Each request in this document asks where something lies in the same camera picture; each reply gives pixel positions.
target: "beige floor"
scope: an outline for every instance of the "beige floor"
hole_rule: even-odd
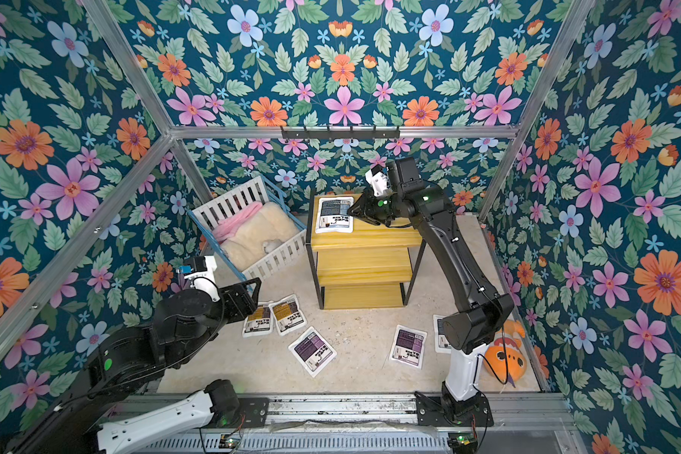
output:
[[[474,216],[459,216],[464,239],[492,284],[500,288],[482,231]],[[221,271],[227,278],[229,270]],[[438,392],[449,370],[449,354],[434,350],[433,314],[455,312],[449,284],[434,254],[427,248],[409,305],[401,309],[322,311],[308,260],[302,256],[293,266],[262,283],[261,301],[277,301],[297,294],[308,325],[280,336],[243,338],[242,324],[228,325],[181,369],[167,370],[159,392],[191,392],[217,378],[228,378],[238,392]],[[423,367],[416,369],[389,361],[396,325],[427,332]],[[314,326],[337,351],[337,357],[312,378],[288,350],[309,326]],[[502,386],[486,370],[480,376],[485,392],[539,391],[532,368],[516,388]]]

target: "floral wallpaper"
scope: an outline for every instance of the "floral wallpaper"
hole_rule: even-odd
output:
[[[518,121],[570,3],[130,0],[122,27],[176,124],[504,125]],[[557,92],[545,102],[557,107]],[[400,155],[452,185],[460,211],[477,210],[506,146],[336,142],[188,143],[215,192],[264,174],[287,183],[300,211],[311,185],[359,192],[369,166]]]
[[[681,0],[597,6],[554,90],[490,239],[589,449],[681,453]]]

